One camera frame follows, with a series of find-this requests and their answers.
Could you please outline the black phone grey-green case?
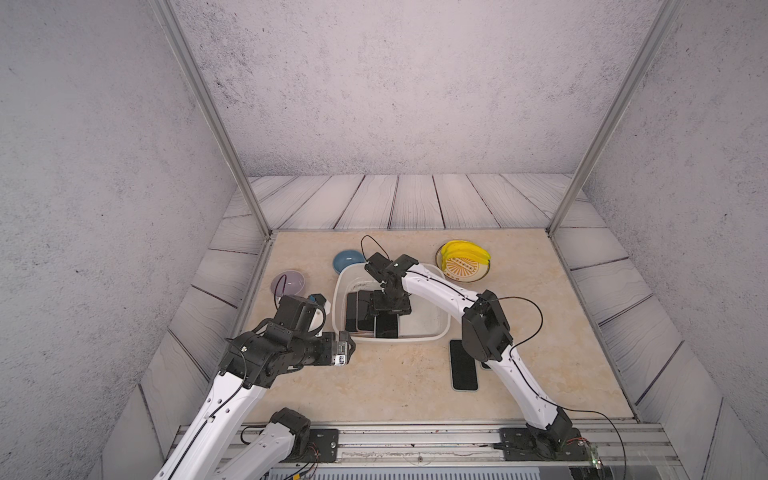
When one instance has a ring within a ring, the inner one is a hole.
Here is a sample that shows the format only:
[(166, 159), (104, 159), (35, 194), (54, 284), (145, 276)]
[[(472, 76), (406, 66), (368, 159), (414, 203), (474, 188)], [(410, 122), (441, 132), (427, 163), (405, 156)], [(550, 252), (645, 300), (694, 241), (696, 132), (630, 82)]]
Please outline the black phone grey-green case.
[(375, 319), (375, 337), (397, 339), (399, 337), (399, 316), (395, 313), (380, 312)]

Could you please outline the black phone purple case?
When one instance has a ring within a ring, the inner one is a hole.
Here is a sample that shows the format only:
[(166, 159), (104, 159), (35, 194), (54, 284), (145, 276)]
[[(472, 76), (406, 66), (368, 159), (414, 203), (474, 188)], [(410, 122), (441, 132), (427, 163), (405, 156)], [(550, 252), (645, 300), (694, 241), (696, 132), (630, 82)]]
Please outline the black phone purple case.
[(373, 332), (375, 329), (376, 310), (373, 305), (372, 291), (357, 292), (357, 320), (358, 332)]

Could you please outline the white plastic storage box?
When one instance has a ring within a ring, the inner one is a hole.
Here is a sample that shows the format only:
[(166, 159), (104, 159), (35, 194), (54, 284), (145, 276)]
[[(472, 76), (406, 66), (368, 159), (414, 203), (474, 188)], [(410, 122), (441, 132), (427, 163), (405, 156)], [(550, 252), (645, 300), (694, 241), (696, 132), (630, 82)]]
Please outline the white plastic storage box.
[[(359, 290), (380, 289), (379, 283), (365, 271), (362, 263), (346, 267), (337, 279), (328, 324), (336, 333), (345, 330), (347, 295)], [(397, 338), (378, 338), (373, 334), (353, 332), (354, 340), (367, 343), (419, 343), (439, 340), (448, 333), (452, 322), (448, 313), (415, 295), (410, 297), (410, 301), (412, 313), (399, 318)]]

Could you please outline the black phone green case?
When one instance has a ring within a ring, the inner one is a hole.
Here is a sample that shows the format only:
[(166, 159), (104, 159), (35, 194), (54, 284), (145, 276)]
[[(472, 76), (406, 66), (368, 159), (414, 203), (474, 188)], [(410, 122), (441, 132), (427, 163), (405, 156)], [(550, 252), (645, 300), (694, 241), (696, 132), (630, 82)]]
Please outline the black phone green case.
[(476, 360), (465, 351), (461, 340), (449, 341), (449, 354), (452, 388), (455, 391), (477, 391)]

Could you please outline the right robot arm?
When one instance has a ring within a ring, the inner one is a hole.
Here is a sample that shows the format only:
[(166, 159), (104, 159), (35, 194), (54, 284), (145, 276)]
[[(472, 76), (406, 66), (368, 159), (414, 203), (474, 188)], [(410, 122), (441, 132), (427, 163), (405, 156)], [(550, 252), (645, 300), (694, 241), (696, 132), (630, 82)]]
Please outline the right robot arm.
[(487, 364), (520, 407), (533, 450), (546, 459), (555, 458), (563, 450), (573, 423), (524, 364), (495, 293), (462, 288), (405, 254), (390, 260), (374, 253), (366, 259), (364, 268), (381, 287), (376, 293), (376, 309), (401, 313), (415, 295), (459, 321), (466, 353)]

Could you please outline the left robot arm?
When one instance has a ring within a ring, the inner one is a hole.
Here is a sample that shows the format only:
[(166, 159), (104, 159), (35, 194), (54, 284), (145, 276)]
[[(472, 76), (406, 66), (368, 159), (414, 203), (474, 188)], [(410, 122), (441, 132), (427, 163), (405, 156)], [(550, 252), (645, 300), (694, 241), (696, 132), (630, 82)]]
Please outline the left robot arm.
[(274, 317), (230, 339), (202, 406), (164, 465), (159, 479), (260, 479), (285, 460), (317, 462), (311, 422), (283, 408), (256, 439), (227, 463), (221, 460), (242, 423), (281, 375), (308, 366), (343, 366), (355, 351), (346, 333), (324, 331), (329, 301), (284, 295)]

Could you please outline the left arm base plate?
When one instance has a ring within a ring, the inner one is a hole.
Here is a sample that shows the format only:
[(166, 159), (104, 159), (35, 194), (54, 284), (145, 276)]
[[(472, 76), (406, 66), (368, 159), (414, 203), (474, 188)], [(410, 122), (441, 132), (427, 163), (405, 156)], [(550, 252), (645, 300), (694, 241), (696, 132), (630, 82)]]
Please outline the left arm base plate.
[(335, 463), (338, 444), (338, 429), (311, 428), (295, 438), (294, 446), (283, 463)]

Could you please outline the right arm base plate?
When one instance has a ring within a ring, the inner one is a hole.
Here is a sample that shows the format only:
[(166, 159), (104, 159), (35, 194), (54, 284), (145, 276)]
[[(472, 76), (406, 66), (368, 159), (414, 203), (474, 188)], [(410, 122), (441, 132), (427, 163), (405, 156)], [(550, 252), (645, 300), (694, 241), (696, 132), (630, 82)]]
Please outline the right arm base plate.
[(493, 448), (503, 453), (505, 461), (579, 462), (590, 461), (587, 442), (580, 431), (571, 428), (563, 440), (527, 427), (501, 428), (500, 441)]

